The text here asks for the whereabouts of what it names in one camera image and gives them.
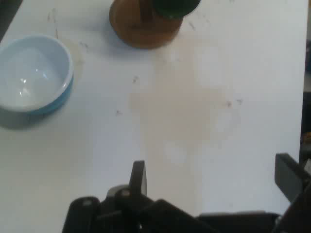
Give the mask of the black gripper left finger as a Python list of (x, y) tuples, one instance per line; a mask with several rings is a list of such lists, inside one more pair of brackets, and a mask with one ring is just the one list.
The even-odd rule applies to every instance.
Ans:
[(64, 233), (191, 233), (194, 218), (164, 200), (146, 196), (144, 161), (133, 163), (130, 181), (104, 201), (81, 197), (68, 209)]

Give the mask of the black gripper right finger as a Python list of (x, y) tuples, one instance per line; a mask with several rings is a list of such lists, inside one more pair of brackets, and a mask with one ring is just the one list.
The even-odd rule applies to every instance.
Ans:
[(309, 233), (311, 231), (311, 175), (289, 154), (275, 159), (275, 183), (290, 202), (276, 222), (276, 233)]

